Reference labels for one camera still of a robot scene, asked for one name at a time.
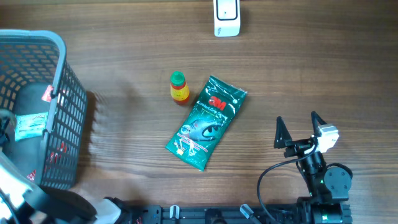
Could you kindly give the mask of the red white small packet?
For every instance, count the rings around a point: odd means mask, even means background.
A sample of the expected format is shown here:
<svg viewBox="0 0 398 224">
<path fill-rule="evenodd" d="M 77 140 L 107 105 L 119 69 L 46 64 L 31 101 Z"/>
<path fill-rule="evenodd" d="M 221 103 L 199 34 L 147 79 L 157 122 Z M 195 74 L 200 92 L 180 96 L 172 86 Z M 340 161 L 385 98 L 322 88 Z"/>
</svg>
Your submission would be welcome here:
<svg viewBox="0 0 398 224">
<path fill-rule="evenodd" d="M 41 97 L 41 100 L 50 103 L 51 100 L 52 100 L 52 98 L 51 98 L 51 96 L 50 96 L 52 90 L 53 90 L 53 86 L 48 85 L 47 88 L 46 88 L 46 90 L 45 90 L 45 92 L 44 92 L 44 94 L 43 94 L 42 97 Z M 63 103 L 64 103 L 64 101 L 65 101 L 65 97 L 62 96 L 61 94 L 58 94 L 57 103 L 60 103 L 60 105 L 62 106 Z"/>
</svg>

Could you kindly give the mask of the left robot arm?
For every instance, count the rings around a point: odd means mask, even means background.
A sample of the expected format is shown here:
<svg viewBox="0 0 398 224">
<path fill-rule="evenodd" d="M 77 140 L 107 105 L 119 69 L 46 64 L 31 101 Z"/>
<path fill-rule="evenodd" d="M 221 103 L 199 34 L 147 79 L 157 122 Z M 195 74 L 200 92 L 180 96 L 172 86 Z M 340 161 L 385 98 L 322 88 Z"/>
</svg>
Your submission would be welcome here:
<svg viewBox="0 0 398 224">
<path fill-rule="evenodd" d="M 37 211 L 46 214 L 42 223 L 124 223 L 129 218 L 111 199 L 91 204 L 74 192 L 39 187 L 1 153 L 1 223 L 29 223 Z"/>
</svg>

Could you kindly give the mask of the green 3M glove packet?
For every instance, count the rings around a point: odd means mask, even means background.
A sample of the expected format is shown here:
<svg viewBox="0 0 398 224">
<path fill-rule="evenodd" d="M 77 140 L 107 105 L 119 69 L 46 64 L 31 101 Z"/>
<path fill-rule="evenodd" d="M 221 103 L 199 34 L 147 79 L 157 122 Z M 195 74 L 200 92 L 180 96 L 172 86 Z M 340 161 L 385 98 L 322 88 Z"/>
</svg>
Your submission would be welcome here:
<svg viewBox="0 0 398 224">
<path fill-rule="evenodd" d="M 246 96 L 247 91 L 211 76 L 165 148 L 181 161 L 204 171 Z"/>
</svg>

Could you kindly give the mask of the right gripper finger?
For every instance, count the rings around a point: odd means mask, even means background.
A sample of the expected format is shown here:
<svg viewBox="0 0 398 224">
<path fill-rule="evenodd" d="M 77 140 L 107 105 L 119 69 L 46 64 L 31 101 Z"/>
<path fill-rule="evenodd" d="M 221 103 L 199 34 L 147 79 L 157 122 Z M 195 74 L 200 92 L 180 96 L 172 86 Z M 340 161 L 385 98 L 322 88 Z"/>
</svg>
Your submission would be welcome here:
<svg viewBox="0 0 398 224">
<path fill-rule="evenodd" d="M 289 147 L 292 144 L 292 137 L 281 116 L 276 119 L 276 132 L 274 139 L 274 148 L 281 149 Z"/>
<path fill-rule="evenodd" d="M 319 126 L 326 125 L 326 122 L 318 115 L 316 111 L 311 112 L 311 119 L 312 119 L 312 126 L 314 135 L 316 137 L 321 136 L 320 130 L 318 129 Z"/>
</svg>

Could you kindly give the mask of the red snack bar wrapper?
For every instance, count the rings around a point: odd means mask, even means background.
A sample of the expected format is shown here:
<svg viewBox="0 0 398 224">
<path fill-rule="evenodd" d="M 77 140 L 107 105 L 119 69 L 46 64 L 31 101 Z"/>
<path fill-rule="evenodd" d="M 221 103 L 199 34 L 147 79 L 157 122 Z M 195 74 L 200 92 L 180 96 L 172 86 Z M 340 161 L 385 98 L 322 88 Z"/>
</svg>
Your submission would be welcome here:
<svg viewBox="0 0 398 224">
<path fill-rule="evenodd" d="M 38 185 L 53 188 L 68 188 L 74 181 L 75 161 L 74 152 L 68 144 L 56 143 L 46 148 L 44 161 L 38 162 L 28 169 L 27 179 Z"/>
</svg>

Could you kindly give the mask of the light green tissue packet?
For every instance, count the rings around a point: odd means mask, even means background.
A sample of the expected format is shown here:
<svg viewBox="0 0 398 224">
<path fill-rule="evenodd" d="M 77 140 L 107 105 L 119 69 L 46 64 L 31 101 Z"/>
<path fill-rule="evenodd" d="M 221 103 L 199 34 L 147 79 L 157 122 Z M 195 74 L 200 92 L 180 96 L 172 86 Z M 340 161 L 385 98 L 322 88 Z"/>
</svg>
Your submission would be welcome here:
<svg viewBox="0 0 398 224">
<path fill-rule="evenodd" d="M 48 113 L 17 115 L 15 141 L 40 136 L 47 125 Z"/>
</svg>

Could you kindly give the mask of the red yellow sauce bottle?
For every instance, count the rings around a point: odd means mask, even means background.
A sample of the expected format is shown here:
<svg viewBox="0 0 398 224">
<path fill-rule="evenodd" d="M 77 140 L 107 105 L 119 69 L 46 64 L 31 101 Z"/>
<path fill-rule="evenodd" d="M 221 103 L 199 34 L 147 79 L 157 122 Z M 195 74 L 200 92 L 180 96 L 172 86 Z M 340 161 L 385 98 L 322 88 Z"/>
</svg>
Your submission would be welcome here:
<svg viewBox="0 0 398 224">
<path fill-rule="evenodd" d="M 170 76 L 170 95 L 179 105 L 184 105 L 190 99 L 189 87 L 184 74 L 180 71 L 175 71 Z"/>
</svg>

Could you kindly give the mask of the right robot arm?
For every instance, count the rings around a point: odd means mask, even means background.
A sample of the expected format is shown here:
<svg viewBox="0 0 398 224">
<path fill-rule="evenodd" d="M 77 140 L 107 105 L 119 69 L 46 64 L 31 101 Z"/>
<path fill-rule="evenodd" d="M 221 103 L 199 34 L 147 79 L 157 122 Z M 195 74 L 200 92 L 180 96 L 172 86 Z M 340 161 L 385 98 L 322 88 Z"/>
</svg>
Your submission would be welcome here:
<svg viewBox="0 0 398 224">
<path fill-rule="evenodd" d="M 311 113 L 314 134 L 294 141 L 279 116 L 276 119 L 274 147 L 284 148 L 284 156 L 297 157 L 296 166 L 307 186 L 309 196 L 299 197 L 293 205 L 278 205 L 273 212 L 284 223 L 349 224 L 353 222 L 349 200 L 353 173 L 340 163 L 327 164 L 323 154 L 339 138 L 338 129 Z"/>
</svg>

